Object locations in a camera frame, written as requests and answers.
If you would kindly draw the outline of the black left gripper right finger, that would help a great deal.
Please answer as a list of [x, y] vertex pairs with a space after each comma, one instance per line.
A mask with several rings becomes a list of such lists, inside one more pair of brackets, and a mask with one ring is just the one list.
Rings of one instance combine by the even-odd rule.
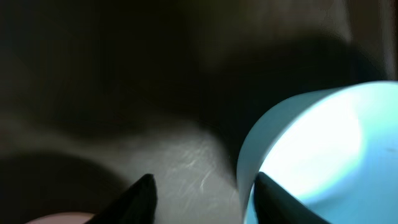
[[263, 172], [254, 181], [254, 209], [259, 224], [330, 224]]

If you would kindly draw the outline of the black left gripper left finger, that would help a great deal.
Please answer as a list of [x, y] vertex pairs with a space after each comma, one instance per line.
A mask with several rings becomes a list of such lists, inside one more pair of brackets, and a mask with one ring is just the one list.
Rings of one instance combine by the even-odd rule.
[[157, 201], [154, 175], [145, 174], [85, 224], [153, 224]]

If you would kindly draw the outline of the light blue bowl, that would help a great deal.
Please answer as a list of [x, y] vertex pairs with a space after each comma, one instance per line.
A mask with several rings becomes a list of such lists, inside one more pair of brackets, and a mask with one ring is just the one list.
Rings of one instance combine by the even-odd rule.
[[397, 222], [397, 82], [281, 101], [251, 128], [236, 176], [244, 223], [257, 223], [259, 173], [330, 223]]

